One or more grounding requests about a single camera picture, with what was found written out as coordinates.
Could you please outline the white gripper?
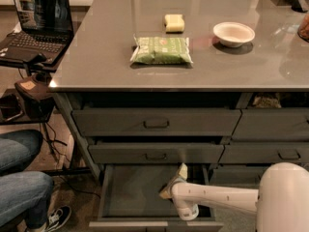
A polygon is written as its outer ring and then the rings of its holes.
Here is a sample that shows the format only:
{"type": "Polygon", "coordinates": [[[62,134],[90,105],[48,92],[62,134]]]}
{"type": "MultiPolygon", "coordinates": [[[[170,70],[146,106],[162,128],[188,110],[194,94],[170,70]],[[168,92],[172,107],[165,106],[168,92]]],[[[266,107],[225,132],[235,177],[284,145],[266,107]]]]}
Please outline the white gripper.
{"type": "Polygon", "coordinates": [[[178,174],[180,177],[172,178],[160,191],[162,199],[171,199],[176,207],[179,217],[182,220],[194,220],[199,215],[197,203],[193,200],[193,184],[185,183],[187,179],[187,166],[182,163],[178,174]]]}

